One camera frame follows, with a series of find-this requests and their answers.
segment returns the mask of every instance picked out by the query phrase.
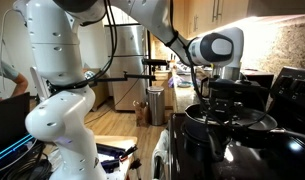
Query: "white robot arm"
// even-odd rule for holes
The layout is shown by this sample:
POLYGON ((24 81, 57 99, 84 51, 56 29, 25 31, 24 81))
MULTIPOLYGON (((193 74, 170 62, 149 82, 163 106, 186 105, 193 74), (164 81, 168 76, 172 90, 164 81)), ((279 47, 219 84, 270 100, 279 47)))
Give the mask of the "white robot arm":
POLYGON ((105 180, 92 131, 83 119, 95 95, 84 81, 77 28, 100 21, 111 4, 145 26, 186 65, 239 68, 243 33, 234 28, 188 41, 173 29, 169 0, 17 0, 14 9, 24 17, 37 69, 61 89, 40 103, 26 118, 37 139, 54 142, 64 163, 53 179, 105 180))

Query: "wooden floor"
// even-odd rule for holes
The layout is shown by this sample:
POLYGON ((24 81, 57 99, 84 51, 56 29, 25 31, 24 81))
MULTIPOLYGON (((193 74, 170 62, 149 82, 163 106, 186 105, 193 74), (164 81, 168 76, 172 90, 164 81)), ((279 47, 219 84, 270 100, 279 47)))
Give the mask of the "wooden floor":
MULTIPOLYGON (((170 113, 171 110, 167 110, 166 117, 170 113)), ((166 125, 137 127, 135 113, 115 111, 112 99, 102 104, 96 112, 89 112, 84 122, 95 135, 136 136, 138 138, 137 155, 142 163, 139 168, 141 178, 142 180, 151 179, 152 153, 166 125)), ((129 176, 131 180, 137 180, 137 171, 130 170, 129 176)))

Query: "frying pan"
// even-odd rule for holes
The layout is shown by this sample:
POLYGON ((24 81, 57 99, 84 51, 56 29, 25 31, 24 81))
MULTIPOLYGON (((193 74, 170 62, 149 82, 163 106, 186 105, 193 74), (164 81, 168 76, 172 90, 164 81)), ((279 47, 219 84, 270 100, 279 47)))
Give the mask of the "frying pan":
POLYGON ((245 126, 247 128, 236 128, 234 131, 241 134, 244 133, 244 135, 250 134, 251 136, 253 135, 257 137, 266 137, 271 133, 281 133, 288 136, 305 139, 305 134, 278 128, 278 123, 276 120, 268 114, 266 114, 261 121, 255 123, 255 121, 262 117, 263 114, 263 112, 255 109, 240 109, 238 113, 238 120, 233 121, 232 124, 239 125, 240 127, 245 126))

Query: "person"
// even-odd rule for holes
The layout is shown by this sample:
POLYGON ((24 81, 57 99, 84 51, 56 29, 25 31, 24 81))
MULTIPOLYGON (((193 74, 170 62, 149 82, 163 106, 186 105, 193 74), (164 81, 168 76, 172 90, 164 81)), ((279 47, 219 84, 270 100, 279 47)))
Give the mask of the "person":
POLYGON ((2 62, 0 67, 2 68, 2 70, 0 69, 0 76, 3 73, 5 78, 12 80, 16 84, 11 97, 23 94, 28 87, 27 79, 5 62, 2 62))

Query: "kitchen counter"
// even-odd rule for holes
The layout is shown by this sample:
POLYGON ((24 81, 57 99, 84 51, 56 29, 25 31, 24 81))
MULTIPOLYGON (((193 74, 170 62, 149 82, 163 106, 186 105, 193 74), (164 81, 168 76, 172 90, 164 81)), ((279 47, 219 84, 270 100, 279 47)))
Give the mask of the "kitchen counter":
MULTIPOLYGON (((202 79, 206 76, 206 73, 200 73, 202 75, 198 75, 197 78, 202 79)), ((183 79, 191 79, 190 75, 177 75, 176 70, 172 70, 172 77, 181 77, 183 79)), ((199 103, 199 99, 196 96, 194 91, 194 87, 181 88, 178 87, 178 82, 174 81, 174 95, 173 95, 173 112, 174 113, 184 113, 185 109, 192 105, 199 103)))

